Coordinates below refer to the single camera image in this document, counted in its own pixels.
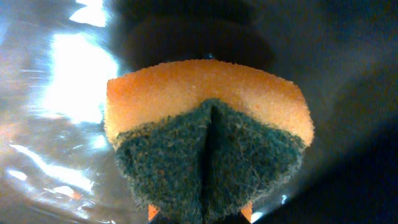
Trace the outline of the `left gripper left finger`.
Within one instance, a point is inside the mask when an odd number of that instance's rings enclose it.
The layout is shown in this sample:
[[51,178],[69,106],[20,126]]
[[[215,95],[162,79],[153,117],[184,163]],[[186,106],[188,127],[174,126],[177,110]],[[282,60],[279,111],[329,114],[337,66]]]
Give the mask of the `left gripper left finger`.
[[148,205],[148,220],[152,221],[156,217],[158,212],[159,210],[154,205]]

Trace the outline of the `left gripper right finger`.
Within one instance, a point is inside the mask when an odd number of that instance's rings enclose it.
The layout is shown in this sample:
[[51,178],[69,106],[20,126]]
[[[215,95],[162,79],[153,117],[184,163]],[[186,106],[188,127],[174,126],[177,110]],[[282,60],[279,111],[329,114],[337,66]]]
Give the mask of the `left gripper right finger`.
[[251,217],[252,217],[252,203],[249,202],[248,204],[246,204],[241,210],[240,212],[242,213],[242,215],[245,217],[245,219],[251,223]]

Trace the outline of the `orange green sponge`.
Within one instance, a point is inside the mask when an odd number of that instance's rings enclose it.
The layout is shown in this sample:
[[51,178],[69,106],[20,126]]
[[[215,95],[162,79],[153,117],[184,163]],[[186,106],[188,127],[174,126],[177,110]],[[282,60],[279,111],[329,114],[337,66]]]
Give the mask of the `orange green sponge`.
[[249,223],[240,210],[295,175],[315,131],[293,82],[210,59],[109,80],[104,128],[138,206],[171,223]]

